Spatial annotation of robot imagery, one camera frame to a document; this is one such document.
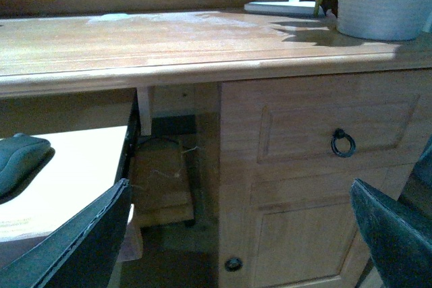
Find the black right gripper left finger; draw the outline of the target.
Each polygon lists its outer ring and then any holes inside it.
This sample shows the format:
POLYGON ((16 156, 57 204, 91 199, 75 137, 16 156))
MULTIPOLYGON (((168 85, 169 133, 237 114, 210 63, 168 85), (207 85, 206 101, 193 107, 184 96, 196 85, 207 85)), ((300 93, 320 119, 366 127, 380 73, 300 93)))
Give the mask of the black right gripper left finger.
POLYGON ((2 287, 106 287, 124 240, 132 199, 128 179, 1 269, 2 287))

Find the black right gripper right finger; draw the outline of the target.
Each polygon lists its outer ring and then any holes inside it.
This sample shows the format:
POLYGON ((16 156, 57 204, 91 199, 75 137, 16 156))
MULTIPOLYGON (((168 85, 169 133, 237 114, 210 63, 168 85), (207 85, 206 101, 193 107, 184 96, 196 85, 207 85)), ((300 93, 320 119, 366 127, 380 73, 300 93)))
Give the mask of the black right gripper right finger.
POLYGON ((360 234, 386 287, 431 286, 431 220, 361 179, 350 188, 360 234))

